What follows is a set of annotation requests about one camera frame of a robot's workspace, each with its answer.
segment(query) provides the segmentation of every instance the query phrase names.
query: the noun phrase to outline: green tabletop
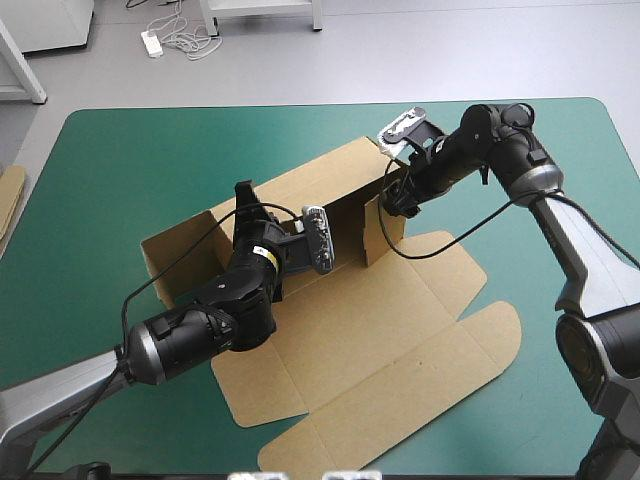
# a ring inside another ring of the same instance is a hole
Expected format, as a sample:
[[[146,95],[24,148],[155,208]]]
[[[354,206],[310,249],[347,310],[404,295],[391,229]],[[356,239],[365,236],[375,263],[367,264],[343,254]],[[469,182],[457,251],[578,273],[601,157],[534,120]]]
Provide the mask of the green tabletop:
[[[530,102],[535,131],[565,172],[565,191],[640,251],[640,185],[605,107],[592,99]],[[467,102],[423,105],[445,131]],[[361,135],[409,104],[84,110],[62,129],[0,261],[0,386],[120,341],[123,297],[147,278],[140,240],[232,196],[238,180],[277,176]],[[506,200],[473,175],[409,222],[409,234],[460,233]],[[372,465],[386,473],[573,473],[600,424],[554,340],[564,282],[543,236],[513,207],[464,242],[488,274],[468,312],[506,300],[523,341],[514,364]],[[131,308],[162,310],[153,291]],[[298,419],[236,426],[208,364],[99,405],[42,467],[108,461],[115,472],[257,468],[262,445]],[[41,451],[50,440],[41,442]]]

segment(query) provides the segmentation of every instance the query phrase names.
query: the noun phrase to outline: robotic arm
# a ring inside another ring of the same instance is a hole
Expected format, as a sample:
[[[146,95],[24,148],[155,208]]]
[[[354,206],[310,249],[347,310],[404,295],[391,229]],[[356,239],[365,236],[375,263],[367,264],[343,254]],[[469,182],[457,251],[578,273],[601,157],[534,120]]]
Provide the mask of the robotic arm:
[[[474,105],[445,135],[413,108],[378,135],[409,165],[381,195],[384,209],[407,218],[459,180],[489,171],[511,201],[533,214],[567,281],[556,340],[591,410],[604,417],[578,477],[640,479],[640,271],[623,262],[595,223],[561,193],[563,174],[532,132],[526,104]]]
[[[23,476],[37,440],[98,400],[137,382],[162,383],[225,350],[264,343],[276,329],[271,304],[282,300],[283,278],[333,268],[324,209],[302,213],[297,232],[289,233],[250,182],[238,183],[231,260],[195,300],[134,326],[123,345],[106,353],[0,391],[0,478]]]

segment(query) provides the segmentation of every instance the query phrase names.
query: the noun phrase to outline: gray floor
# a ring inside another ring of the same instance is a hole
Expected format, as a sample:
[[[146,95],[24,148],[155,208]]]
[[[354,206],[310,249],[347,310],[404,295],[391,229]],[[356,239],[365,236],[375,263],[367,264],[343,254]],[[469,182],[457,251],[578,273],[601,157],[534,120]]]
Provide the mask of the gray floor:
[[[170,13],[157,3],[96,0],[86,50],[30,59],[49,100],[26,135],[35,107],[0,104],[0,155],[24,135],[15,163],[28,171],[26,198],[65,118],[83,108],[588,96],[640,167],[640,2],[324,0],[321,33],[305,17],[221,22],[224,44],[198,62],[146,56],[140,32]],[[185,14],[201,23],[195,0]]]

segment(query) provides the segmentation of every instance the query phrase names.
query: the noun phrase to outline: white cabinet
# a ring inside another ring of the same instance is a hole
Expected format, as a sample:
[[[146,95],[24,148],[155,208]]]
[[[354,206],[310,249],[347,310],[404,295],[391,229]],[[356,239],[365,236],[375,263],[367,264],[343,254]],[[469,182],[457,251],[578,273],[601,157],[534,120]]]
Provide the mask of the white cabinet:
[[[0,18],[22,52],[87,43],[93,0],[0,0]]]
[[[322,0],[200,0],[209,35],[218,35],[219,18],[309,13],[313,29],[322,30]]]

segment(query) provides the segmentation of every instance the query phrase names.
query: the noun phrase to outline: cardboard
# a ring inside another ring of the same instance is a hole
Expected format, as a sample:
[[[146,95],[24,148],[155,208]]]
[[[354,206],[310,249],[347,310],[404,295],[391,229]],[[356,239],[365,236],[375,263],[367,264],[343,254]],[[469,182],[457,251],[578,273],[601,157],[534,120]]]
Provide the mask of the cardboard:
[[[7,233],[25,181],[25,169],[10,165],[0,177],[0,239]]]
[[[278,331],[264,345],[212,361],[239,425],[309,413],[259,455],[263,469],[294,480],[365,466],[498,376],[520,345],[518,316],[507,304],[457,321],[486,282],[461,246],[421,262],[389,251],[376,199],[387,161],[360,138],[256,188],[263,201],[294,211],[325,206],[335,244],[332,273],[285,279],[285,301],[273,305]],[[149,272],[233,207],[229,200],[145,240]],[[404,220],[384,217],[408,253],[452,239],[446,232],[403,239]],[[157,282],[167,306],[223,271],[232,232],[228,221]]]

